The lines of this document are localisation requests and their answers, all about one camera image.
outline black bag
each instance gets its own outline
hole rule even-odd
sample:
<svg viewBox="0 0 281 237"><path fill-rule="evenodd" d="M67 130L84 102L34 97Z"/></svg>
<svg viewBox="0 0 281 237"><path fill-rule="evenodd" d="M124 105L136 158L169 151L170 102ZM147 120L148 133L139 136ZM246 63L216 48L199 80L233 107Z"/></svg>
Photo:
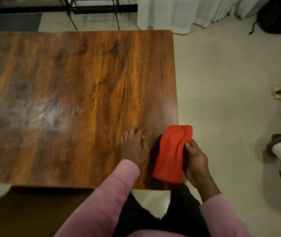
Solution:
<svg viewBox="0 0 281 237"><path fill-rule="evenodd" d="M267 33L281 34L281 0L269 0L258 11L256 22ZM255 23L249 35L253 33Z"/></svg>

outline cloth fold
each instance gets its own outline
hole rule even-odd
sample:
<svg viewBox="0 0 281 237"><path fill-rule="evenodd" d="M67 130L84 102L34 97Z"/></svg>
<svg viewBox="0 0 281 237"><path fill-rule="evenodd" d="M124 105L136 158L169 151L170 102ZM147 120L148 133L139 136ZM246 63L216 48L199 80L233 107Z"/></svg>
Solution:
<svg viewBox="0 0 281 237"><path fill-rule="evenodd" d="M159 155L155 163L153 177L162 181L181 184L183 149L191 143L193 136L190 125L170 125L160 140Z"/></svg>

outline pink sleeve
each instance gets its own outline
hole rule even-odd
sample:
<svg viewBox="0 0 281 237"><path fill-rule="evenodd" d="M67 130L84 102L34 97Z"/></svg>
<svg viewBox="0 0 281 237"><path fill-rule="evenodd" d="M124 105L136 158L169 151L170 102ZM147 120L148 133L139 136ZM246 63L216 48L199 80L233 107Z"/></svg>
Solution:
<svg viewBox="0 0 281 237"><path fill-rule="evenodd" d="M212 237L252 236L223 195L208 199L200 209Z"/></svg>
<svg viewBox="0 0 281 237"><path fill-rule="evenodd" d="M113 173L72 213L55 237L110 237L122 206L139 176L139 168L122 160Z"/></svg>

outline tiled floor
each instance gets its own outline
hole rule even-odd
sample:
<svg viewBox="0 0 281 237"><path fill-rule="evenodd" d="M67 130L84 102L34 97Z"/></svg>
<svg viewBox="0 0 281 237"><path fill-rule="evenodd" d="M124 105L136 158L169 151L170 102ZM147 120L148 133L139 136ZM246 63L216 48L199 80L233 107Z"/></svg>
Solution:
<svg viewBox="0 0 281 237"><path fill-rule="evenodd" d="M80 31L117 29L113 14L73 20ZM119 20L121 30L137 28L135 13ZM272 237L281 236L281 179L277 163L262 150L272 134L281 133L281 101L270 92L271 84L281 84L281 35L257 26L249 36L254 21L230 17L174 35L179 122L193 126L215 181L252 234ZM44 13L39 27L73 30L65 13ZM165 213L168 191L133 193L155 216Z"/></svg>

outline gray mat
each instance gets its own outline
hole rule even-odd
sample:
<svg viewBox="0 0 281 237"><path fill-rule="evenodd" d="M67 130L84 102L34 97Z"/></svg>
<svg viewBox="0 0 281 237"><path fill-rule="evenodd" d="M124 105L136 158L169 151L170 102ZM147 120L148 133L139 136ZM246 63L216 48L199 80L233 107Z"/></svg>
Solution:
<svg viewBox="0 0 281 237"><path fill-rule="evenodd" d="M1 14L0 31L37 31L42 13Z"/></svg>

